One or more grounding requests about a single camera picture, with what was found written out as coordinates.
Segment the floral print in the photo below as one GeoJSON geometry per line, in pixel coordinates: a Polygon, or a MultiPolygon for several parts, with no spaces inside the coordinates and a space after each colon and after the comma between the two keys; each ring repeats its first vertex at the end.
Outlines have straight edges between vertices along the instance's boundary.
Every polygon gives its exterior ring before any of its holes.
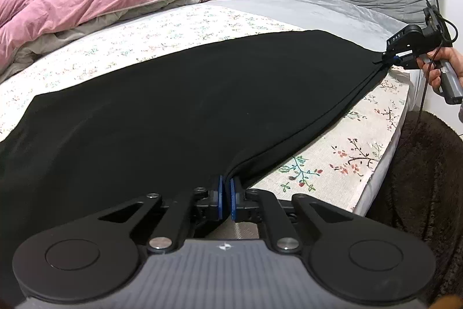
{"type": "MultiPolygon", "coordinates": [[[[105,28],[48,54],[0,85],[0,141],[38,94],[190,47],[290,30],[302,29],[206,3],[105,28]]],[[[308,193],[352,211],[406,111],[408,88],[407,75],[391,69],[331,129],[254,187],[286,200],[308,193]]]]}

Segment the mattress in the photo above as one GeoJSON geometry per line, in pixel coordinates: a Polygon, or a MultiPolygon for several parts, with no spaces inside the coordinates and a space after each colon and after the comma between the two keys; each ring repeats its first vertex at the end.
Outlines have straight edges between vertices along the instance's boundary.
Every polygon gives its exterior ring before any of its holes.
{"type": "MultiPolygon", "coordinates": [[[[189,47],[258,33],[318,29],[356,42],[370,50],[382,51],[385,40],[402,26],[403,23],[383,14],[339,0],[216,0],[149,14],[77,40],[41,58],[34,65],[2,83],[0,140],[6,138],[17,125],[35,95],[67,88],[106,72],[189,47]]],[[[308,58],[322,59],[310,57],[310,52],[307,54],[308,58]]],[[[385,177],[397,146],[405,113],[415,103],[415,88],[420,75],[418,72],[412,72],[410,77],[411,79],[401,70],[390,70],[387,77],[389,82],[381,83],[383,87],[378,87],[379,90],[384,90],[385,101],[392,101],[394,104],[394,115],[391,122],[387,121],[387,115],[385,118],[380,114],[381,109],[378,115],[374,115],[378,122],[368,126],[368,140],[363,142],[381,147],[374,152],[377,154],[376,158],[371,159],[374,163],[368,166],[367,172],[360,174],[363,167],[353,164],[354,174],[346,175],[343,173],[343,164],[333,164],[333,159],[323,158],[324,155],[319,153],[320,146],[327,146],[326,139],[330,138],[330,135],[340,138],[340,135],[343,136],[352,130],[352,127],[358,129],[357,124],[347,125],[346,120],[367,121],[367,116],[362,115],[361,111],[352,110],[325,135],[294,157],[299,167],[303,166],[304,162],[313,160],[313,156],[319,155],[317,166],[311,166],[308,172],[321,180],[325,176],[328,184],[321,187],[322,181],[319,180],[315,186],[310,186],[307,182],[297,185],[299,179],[296,180],[288,174],[297,173],[292,168],[291,161],[288,161],[263,177],[255,187],[269,189],[280,199],[289,199],[294,193],[308,191],[310,195],[364,215],[385,177]],[[383,127],[383,130],[377,131],[378,127],[383,127]],[[285,189],[289,187],[285,183],[287,177],[293,187],[291,191],[285,189]]],[[[359,106],[368,104],[371,107],[370,105],[377,100],[374,95],[369,94],[359,106]]],[[[309,98],[303,98],[302,101],[310,103],[309,98]]],[[[345,141],[347,145],[353,146],[352,140],[351,143],[347,138],[345,141]]],[[[334,157],[340,158],[345,154],[348,158],[347,147],[331,147],[333,152],[330,154],[334,157]]],[[[358,151],[362,149],[360,143],[355,148],[359,148],[358,151]]],[[[304,172],[302,181],[306,181],[304,172]]],[[[250,233],[243,234],[242,229],[246,227],[242,225],[240,230],[239,227],[229,226],[223,235],[255,237],[253,229],[250,233]]]]}

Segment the bed sheet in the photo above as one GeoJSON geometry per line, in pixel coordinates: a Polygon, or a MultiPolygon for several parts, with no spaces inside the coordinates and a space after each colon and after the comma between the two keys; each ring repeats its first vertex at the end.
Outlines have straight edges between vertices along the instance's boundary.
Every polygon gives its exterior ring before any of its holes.
{"type": "MultiPolygon", "coordinates": [[[[304,3],[301,9],[301,2],[294,0],[299,6],[291,6],[294,7],[291,11],[289,0],[272,0],[273,4],[263,0],[249,1],[251,3],[239,6],[238,0],[226,0],[222,4],[211,1],[150,14],[91,34],[48,54],[0,85],[0,140],[16,126],[37,94],[67,88],[106,72],[189,47],[251,34],[316,28],[380,51],[385,38],[395,32],[384,29],[371,18],[362,20],[314,3],[304,3]],[[260,16],[259,5],[272,9],[274,14],[270,16],[273,18],[260,16]],[[249,7],[252,14],[239,7],[249,7]],[[278,20],[291,18],[291,14],[305,16],[306,24],[295,26],[287,23],[288,19],[286,22],[278,20]]],[[[310,52],[307,53],[308,58],[322,58],[310,57],[310,52]]],[[[316,72],[307,73],[308,80],[311,74],[316,72]]],[[[385,81],[327,133],[271,172],[256,187],[271,190],[280,199],[290,199],[298,192],[309,193],[358,212],[359,199],[368,191],[365,187],[371,182],[373,172],[376,170],[379,174],[378,188],[383,180],[380,175],[387,170],[389,155],[392,157],[395,150],[394,140],[400,134],[400,123],[408,104],[413,102],[410,98],[407,100],[412,92],[408,74],[390,70],[385,81]]],[[[302,106],[310,106],[311,94],[295,95],[300,96],[302,106]]],[[[372,201],[377,188],[371,187],[372,201]]],[[[371,203],[367,199],[364,201],[362,209],[371,203]]]]}

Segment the metal screw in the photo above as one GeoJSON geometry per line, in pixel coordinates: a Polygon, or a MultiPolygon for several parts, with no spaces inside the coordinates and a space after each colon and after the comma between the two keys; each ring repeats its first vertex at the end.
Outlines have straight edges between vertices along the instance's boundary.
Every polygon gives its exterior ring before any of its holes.
{"type": "Polygon", "coordinates": [[[172,240],[167,237],[154,237],[150,240],[150,246],[153,249],[167,249],[172,245],[172,240]]]}
{"type": "Polygon", "coordinates": [[[294,250],[299,247],[299,241],[292,237],[283,237],[276,242],[276,246],[282,250],[294,250]]]}

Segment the screw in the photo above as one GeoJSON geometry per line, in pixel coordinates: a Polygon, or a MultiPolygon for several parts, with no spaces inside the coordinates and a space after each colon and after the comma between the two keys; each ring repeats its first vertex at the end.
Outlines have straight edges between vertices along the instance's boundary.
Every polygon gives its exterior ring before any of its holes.
{"type": "Polygon", "coordinates": [[[154,237],[150,240],[150,246],[153,249],[167,249],[172,245],[172,240],[167,237],[154,237]]]}
{"type": "Polygon", "coordinates": [[[292,237],[283,237],[276,242],[276,246],[282,250],[294,250],[299,247],[299,241],[292,237]]]}

